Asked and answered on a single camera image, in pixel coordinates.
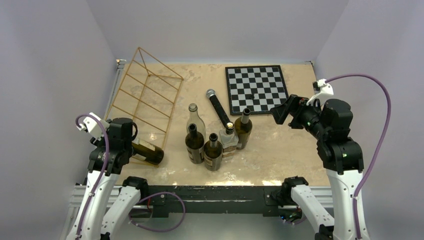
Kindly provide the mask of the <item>square clear liquor bottle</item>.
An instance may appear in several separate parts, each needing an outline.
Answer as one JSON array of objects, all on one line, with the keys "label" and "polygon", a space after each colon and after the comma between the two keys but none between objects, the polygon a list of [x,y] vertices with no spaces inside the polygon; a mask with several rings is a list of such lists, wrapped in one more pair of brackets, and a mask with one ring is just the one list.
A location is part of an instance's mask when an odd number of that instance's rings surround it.
[{"label": "square clear liquor bottle", "polygon": [[236,152],[239,138],[235,131],[235,125],[233,122],[228,122],[225,125],[225,129],[221,129],[218,133],[219,140],[222,144],[222,160],[231,160]]}]

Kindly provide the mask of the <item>olive green wine bottle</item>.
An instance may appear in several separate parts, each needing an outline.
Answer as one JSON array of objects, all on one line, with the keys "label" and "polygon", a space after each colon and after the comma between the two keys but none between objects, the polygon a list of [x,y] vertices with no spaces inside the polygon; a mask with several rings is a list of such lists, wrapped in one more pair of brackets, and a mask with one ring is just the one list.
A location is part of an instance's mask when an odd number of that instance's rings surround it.
[{"label": "olive green wine bottle", "polygon": [[209,135],[209,140],[203,146],[205,167],[210,171],[217,171],[221,167],[223,145],[216,133]]}]

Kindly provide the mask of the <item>clear wine bottle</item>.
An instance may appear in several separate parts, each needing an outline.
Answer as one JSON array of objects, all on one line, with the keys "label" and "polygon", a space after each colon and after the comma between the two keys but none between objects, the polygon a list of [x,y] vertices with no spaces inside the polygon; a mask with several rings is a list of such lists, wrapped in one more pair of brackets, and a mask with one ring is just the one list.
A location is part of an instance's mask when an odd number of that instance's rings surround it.
[{"label": "clear wine bottle", "polygon": [[197,127],[197,131],[199,133],[202,134],[203,138],[206,139],[207,135],[206,135],[206,126],[204,121],[200,118],[199,113],[198,113],[198,106],[195,103],[191,103],[188,106],[188,110],[189,110],[189,119],[186,123],[186,133],[189,133],[189,125],[190,124],[195,124]]}]

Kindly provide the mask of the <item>dark green wine bottle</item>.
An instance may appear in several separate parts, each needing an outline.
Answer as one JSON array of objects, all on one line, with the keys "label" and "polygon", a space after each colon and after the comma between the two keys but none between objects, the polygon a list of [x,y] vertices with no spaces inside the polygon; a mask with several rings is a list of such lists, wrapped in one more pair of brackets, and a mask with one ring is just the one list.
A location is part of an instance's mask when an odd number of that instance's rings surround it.
[{"label": "dark green wine bottle", "polygon": [[188,157],[193,164],[201,164],[204,162],[204,137],[194,123],[189,124],[187,130],[188,134],[185,137],[185,145]]}]

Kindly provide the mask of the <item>green wine bottle white label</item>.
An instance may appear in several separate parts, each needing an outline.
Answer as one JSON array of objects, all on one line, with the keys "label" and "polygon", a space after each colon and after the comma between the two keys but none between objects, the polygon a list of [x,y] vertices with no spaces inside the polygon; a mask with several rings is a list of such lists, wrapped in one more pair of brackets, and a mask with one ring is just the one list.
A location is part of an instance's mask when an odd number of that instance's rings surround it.
[{"label": "green wine bottle white label", "polygon": [[133,155],[141,161],[145,161],[154,166],[158,166],[162,162],[164,151],[160,147],[139,138],[136,138],[131,144]]}]

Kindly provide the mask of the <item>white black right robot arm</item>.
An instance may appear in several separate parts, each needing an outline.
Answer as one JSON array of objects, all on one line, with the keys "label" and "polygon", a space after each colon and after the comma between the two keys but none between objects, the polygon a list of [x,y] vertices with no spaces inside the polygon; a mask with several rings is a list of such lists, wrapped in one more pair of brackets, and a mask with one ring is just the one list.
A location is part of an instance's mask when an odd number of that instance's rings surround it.
[{"label": "white black right robot arm", "polygon": [[303,177],[288,177],[272,198],[281,206],[295,205],[310,222],[317,240],[368,240],[360,182],[363,179],[363,152],[351,137],[353,120],[350,105],[339,99],[324,104],[292,94],[270,112],[278,125],[292,116],[289,126],[304,129],[316,139],[317,153],[330,182],[333,214],[312,194]]}]

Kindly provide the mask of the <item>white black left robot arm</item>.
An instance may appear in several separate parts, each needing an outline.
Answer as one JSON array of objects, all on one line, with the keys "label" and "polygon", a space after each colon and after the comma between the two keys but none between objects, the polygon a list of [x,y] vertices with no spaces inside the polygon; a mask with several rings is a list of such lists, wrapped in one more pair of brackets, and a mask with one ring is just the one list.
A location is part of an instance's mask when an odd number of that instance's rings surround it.
[{"label": "white black left robot arm", "polygon": [[110,240],[135,206],[147,206],[150,199],[171,195],[181,203],[182,213],[222,213],[224,205],[233,204],[232,214],[247,213],[248,206],[257,209],[271,194],[259,197],[264,186],[148,185],[144,178],[130,176],[110,202],[122,167],[135,153],[132,146],[136,124],[129,118],[103,120],[90,112],[75,119],[76,127],[92,136],[96,148],[90,155],[85,192],[69,240]]}]

